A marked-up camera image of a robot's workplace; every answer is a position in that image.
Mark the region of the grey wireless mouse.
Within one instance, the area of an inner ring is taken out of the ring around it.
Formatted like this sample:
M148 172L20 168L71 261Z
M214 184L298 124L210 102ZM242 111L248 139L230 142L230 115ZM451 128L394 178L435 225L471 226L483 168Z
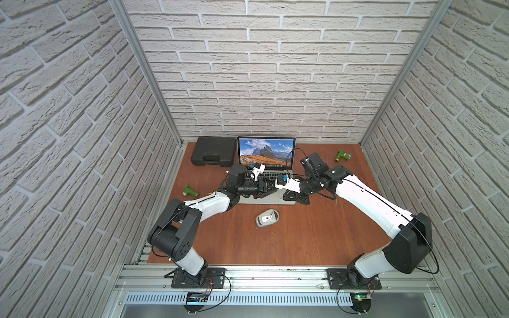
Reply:
M274 225L280 219L279 213L275 209L268 209L262 212L256 218L256 224L260 228L264 228L270 225Z

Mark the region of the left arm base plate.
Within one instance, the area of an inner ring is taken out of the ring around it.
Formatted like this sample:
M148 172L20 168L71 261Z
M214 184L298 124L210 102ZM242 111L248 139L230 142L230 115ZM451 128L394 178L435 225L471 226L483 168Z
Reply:
M173 289L222 289L225 282L225 268L212 267L202 270L197 276L177 268L173 271L171 287Z

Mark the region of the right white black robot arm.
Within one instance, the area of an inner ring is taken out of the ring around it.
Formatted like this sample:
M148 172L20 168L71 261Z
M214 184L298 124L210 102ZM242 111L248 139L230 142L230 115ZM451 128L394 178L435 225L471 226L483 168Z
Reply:
M284 189L286 201L307 205L310 196L328 191L328 199L337 197L353 204L373 220L391 241L371 253L362 254L347 266L342 280L353 288L369 287L379 274L411 274L428 255L436 259L432 243L432 222L424 213L413 214L365 185L342 165L330 168L313 153L302 159L303 176L286 174L275 185Z

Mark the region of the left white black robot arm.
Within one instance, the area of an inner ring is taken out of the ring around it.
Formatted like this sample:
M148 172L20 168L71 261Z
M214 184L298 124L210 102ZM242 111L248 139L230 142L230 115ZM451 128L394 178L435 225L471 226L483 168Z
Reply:
M170 200L152 229L147 242L171 259L182 273L191 279L191 285L210 282L208 264L193 248L202 221L233 209L241 197L264 198L278 191L276 180L259 176L260 164L246 178L247 168L233 165L220 187L209 196L191 201Z

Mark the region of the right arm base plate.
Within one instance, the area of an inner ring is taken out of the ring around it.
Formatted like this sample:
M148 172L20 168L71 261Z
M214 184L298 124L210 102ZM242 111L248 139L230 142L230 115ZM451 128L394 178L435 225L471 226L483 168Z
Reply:
M327 281L331 290L381 290L378 276L364 278L354 269L329 268L326 270Z

